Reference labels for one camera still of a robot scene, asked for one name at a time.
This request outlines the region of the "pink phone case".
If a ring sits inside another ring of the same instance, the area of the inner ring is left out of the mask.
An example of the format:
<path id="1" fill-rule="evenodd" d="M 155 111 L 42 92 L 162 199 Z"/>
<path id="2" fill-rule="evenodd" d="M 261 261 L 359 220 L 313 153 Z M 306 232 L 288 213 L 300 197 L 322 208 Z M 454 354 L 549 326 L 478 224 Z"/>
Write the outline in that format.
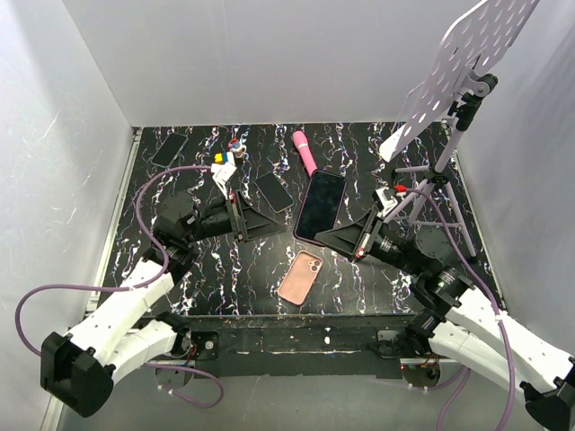
<path id="1" fill-rule="evenodd" d="M 294 305 L 302 305 L 309 294 L 323 260 L 308 251 L 300 251 L 293 259 L 287 274 L 282 279 L 278 295 Z"/>

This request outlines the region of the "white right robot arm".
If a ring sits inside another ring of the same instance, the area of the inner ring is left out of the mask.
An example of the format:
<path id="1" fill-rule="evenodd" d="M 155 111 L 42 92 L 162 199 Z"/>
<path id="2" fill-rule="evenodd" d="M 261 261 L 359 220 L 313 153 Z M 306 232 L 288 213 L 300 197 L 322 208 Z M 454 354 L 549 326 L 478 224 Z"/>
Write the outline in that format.
<path id="1" fill-rule="evenodd" d="M 414 276 L 423 307 L 396 342 L 415 356 L 455 359 L 504 389 L 547 430 L 574 428 L 574 356 L 522 326 L 456 265 L 445 233 L 423 226 L 408 241 L 370 211 L 316 240 L 353 260 L 372 256 Z"/>

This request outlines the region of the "black smartphone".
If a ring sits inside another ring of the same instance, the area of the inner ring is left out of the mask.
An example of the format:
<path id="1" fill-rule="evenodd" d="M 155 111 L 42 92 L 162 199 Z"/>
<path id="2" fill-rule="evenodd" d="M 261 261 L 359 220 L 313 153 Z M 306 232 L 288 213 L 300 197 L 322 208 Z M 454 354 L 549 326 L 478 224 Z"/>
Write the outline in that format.
<path id="1" fill-rule="evenodd" d="M 274 213 L 281 213 L 294 205 L 294 200 L 273 172 L 258 177 L 255 185 Z"/>

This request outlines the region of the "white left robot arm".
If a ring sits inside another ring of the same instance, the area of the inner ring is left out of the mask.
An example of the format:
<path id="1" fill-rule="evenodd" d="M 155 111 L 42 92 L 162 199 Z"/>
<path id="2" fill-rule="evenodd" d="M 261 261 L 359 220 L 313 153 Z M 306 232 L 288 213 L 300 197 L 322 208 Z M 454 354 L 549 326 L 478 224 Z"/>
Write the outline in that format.
<path id="1" fill-rule="evenodd" d="M 88 418 L 116 383 L 158 356 L 190 352 L 183 319 L 162 312 L 138 331 L 134 325 L 191 270 L 196 242 L 232 234 L 250 242 L 285 227 L 252 207 L 237 191 L 199 209 L 184 192 L 163 202 L 153 224 L 159 241 L 145 251 L 124 284 L 64 335 L 49 334 L 40 348 L 40 385 L 79 416 Z"/>

